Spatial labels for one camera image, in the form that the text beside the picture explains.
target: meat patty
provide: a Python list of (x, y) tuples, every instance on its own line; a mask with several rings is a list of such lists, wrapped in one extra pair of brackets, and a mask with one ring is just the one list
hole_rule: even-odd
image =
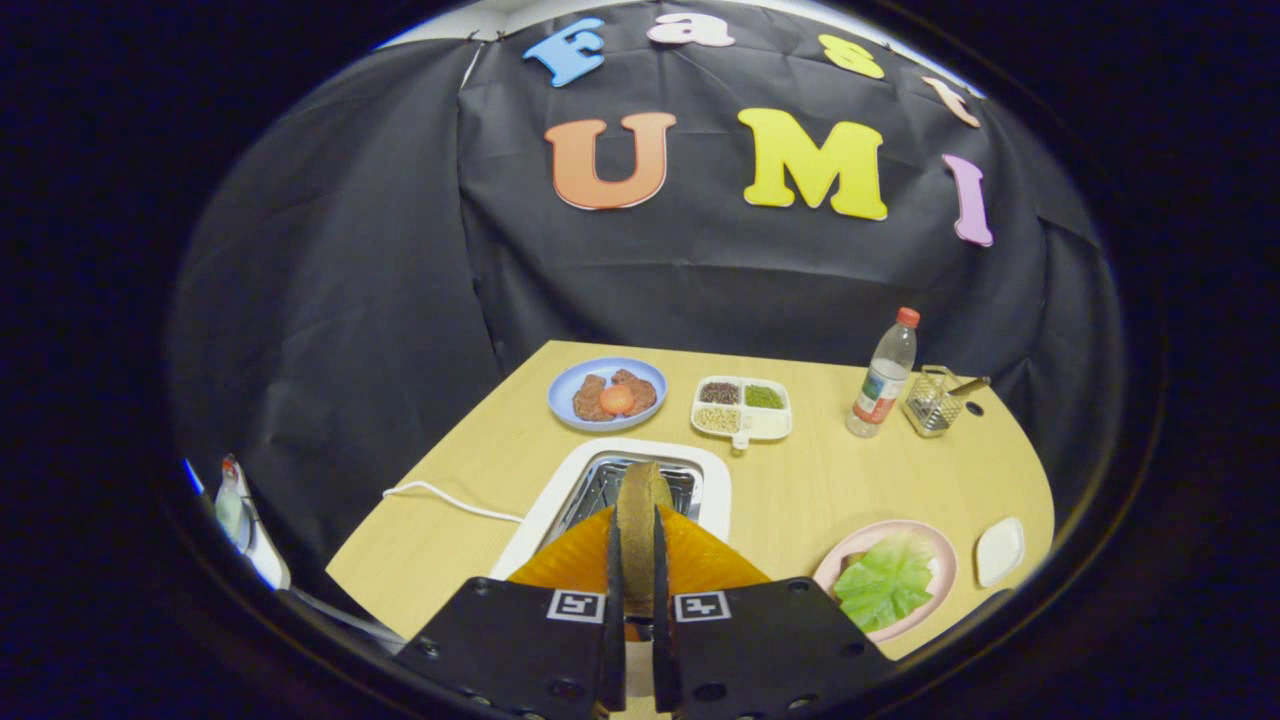
[(653, 407), (654, 402), (658, 402), (658, 391), (653, 388), (653, 383), (641, 380), (627, 370), (618, 370), (617, 373), (613, 373), (612, 380), (613, 384), (627, 386), (631, 388), (631, 395), (636, 396), (636, 404), (631, 406), (631, 410), (626, 411), (627, 418), (639, 415)]
[(600, 393), (604, 392), (604, 378), (600, 375), (588, 375), (582, 380), (582, 388), (573, 396), (573, 414), (591, 423), (604, 423), (612, 420), (613, 415), (600, 407)]

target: utensil holder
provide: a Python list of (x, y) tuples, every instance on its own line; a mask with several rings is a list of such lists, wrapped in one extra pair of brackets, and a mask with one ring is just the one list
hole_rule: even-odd
[(947, 396), (947, 392), (964, 384), (964, 380), (943, 365), (923, 365), (915, 378), (902, 413), (911, 421), (920, 437), (940, 437), (955, 424), (964, 407), (964, 397)]

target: white dish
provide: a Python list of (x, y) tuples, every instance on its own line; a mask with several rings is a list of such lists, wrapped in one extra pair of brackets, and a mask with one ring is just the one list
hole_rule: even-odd
[[(709, 383), (728, 383), (737, 387), (737, 402), (704, 402), (700, 400), (703, 388)], [(782, 397), (782, 409), (751, 407), (746, 404), (746, 388), (749, 386), (767, 387)], [(705, 423), (698, 421), (700, 410), (722, 409), (736, 414), (737, 424), (732, 432), (713, 429)], [(708, 375), (698, 382), (694, 391), (694, 405), (689, 410), (689, 423), (699, 432), (709, 436), (732, 438), (735, 450), (746, 450), (753, 439), (782, 439), (791, 434), (791, 397), (787, 388), (773, 380), (758, 378), (740, 378), (736, 375)]]
[(978, 584), (989, 588), (1004, 580), (1027, 557), (1027, 539), (1018, 518), (1005, 518), (978, 538)]

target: plastic water bottle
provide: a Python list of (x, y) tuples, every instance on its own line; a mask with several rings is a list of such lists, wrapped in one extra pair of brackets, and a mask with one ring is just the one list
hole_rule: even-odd
[(858, 437), (876, 437), (879, 432), (881, 423), (888, 418), (897, 396), (902, 395), (906, 377), (915, 365), (915, 327), (919, 324), (919, 313), (910, 307), (897, 309), (897, 323), (876, 346), (863, 389), (845, 419), (849, 432)]

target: bottle label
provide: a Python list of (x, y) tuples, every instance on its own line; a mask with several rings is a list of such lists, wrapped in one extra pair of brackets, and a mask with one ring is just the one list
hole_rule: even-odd
[(902, 395), (905, 384), (905, 379), (895, 380), (882, 375), (876, 368), (868, 369), (867, 380), (863, 382), (863, 389), (854, 402), (854, 415), (873, 425), (883, 423), (888, 411), (893, 409), (897, 396)]

